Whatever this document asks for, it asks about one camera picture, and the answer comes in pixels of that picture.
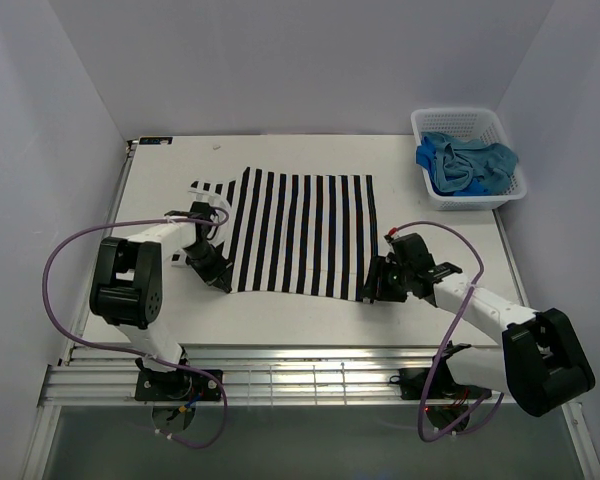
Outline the black white striped tank top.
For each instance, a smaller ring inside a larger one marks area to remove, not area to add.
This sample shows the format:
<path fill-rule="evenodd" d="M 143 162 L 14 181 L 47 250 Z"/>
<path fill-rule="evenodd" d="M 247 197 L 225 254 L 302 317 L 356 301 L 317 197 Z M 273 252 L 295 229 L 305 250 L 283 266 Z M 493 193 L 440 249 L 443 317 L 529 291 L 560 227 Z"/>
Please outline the black white striped tank top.
<path fill-rule="evenodd" d="M 209 241 L 232 264 L 232 292 L 361 301 L 379 247 L 372 175 L 248 167 L 231 180 L 195 180 L 189 192 L 229 213 Z"/>

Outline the light blue tank top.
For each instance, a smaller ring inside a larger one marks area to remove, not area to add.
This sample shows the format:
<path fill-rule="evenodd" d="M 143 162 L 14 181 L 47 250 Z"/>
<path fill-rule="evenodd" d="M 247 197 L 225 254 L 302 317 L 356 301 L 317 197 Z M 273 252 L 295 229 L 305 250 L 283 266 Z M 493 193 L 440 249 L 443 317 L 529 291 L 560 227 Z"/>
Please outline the light blue tank top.
<path fill-rule="evenodd" d="M 476 168 L 478 180 L 491 191 L 487 196 L 503 194 L 511 186 L 518 157 L 509 147 L 501 143 L 487 145 L 480 139 L 463 141 L 440 132 L 425 132 L 421 143 L 425 138 L 436 147 L 450 144 L 458 157 L 469 161 Z"/>

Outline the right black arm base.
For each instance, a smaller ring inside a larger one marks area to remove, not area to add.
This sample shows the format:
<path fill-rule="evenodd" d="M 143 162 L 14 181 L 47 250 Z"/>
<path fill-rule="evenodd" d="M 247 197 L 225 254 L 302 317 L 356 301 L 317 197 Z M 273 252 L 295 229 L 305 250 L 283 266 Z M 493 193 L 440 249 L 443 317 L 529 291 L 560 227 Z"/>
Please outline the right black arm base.
<path fill-rule="evenodd" d="M 400 389 L 402 400 L 420 399 L 428 378 L 429 367 L 401 368 L 389 378 L 389 384 Z M 462 399 L 467 388 L 457 384 L 446 368 L 438 368 L 429 388 L 428 399 Z"/>

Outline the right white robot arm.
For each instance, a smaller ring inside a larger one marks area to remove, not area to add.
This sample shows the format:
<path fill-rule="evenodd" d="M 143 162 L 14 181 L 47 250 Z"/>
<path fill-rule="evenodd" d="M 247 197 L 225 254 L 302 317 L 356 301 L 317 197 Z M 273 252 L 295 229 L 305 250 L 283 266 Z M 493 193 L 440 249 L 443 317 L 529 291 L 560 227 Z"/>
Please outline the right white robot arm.
<path fill-rule="evenodd" d="M 465 387 L 510 395 L 540 417 L 592 390 L 595 375 L 569 317 L 514 304 L 476 286 L 449 263 L 401 262 L 393 254 L 372 258 L 362 290 L 365 301 L 404 302 L 413 295 L 459 315 L 495 342 L 480 350 L 446 342 L 440 360 L 422 377 L 423 390 L 454 397 Z"/>

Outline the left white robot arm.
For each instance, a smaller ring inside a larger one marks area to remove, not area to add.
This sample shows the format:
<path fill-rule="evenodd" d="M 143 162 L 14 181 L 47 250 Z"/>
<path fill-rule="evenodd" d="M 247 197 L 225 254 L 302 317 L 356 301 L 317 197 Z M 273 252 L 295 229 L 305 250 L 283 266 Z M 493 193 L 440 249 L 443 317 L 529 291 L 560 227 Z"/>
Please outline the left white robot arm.
<path fill-rule="evenodd" d="M 218 227 L 212 220 L 171 216 L 128 237 L 107 237 L 99 246 L 90 310 L 127 337 L 143 367 L 159 372 L 157 386 L 170 399 L 190 392 L 192 376 L 178 366 L 183 347 L 158 319 L 164 301 L 163 266 L 182 253 L 185 265 L 204 284 L 231 292 L 233 264 L 210 240 Z"/>

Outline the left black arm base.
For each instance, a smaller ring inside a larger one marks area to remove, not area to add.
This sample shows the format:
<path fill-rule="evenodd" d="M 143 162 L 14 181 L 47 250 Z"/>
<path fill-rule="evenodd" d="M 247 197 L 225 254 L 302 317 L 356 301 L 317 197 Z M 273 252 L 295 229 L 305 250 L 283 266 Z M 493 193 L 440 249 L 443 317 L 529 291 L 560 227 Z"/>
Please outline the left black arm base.
<path fill-rule="evenodd" d="M 218 383 L 222 370 L 207 370 L 214 380 L 199 373 L 176 370 L 172 372 L 141 371 L 138 374 L 134 399 L 141 402 L 186 402 L 194 398 L 202 401 L 221 399 Z"/>

